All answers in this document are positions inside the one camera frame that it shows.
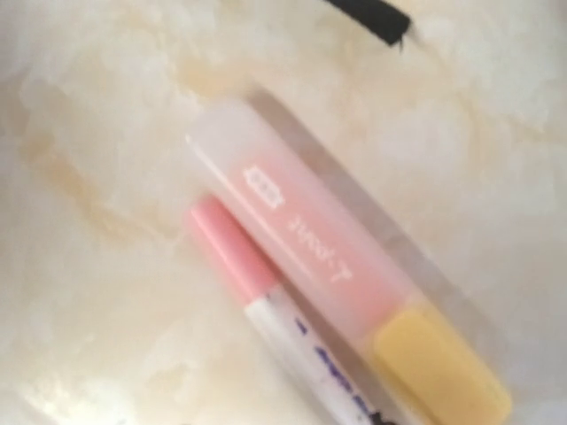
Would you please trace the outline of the red student backpack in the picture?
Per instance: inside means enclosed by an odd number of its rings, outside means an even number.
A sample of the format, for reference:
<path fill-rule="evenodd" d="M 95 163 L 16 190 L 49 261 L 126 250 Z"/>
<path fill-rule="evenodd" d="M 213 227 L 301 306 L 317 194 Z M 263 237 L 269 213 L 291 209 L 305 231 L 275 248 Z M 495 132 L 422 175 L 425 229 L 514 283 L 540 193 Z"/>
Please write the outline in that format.
<path fill-rule="evenodd" d="M 392 47 L 402 43 L 412 27 L 412 19 L 402 10 L 383 0 L 326 0 Z"/>

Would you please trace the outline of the pink capped white pen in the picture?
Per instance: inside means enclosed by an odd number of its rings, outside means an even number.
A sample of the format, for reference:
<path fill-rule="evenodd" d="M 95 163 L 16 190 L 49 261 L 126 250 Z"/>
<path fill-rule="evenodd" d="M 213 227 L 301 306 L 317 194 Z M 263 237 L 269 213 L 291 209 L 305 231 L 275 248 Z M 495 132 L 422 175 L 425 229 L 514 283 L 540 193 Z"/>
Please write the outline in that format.
<path fill-rule="evenodd" d="M 332 423 L 388 423 L 289 295 L 282 274 L 217 198 L 200 198 L 186 222 L 246 318 Z"/>

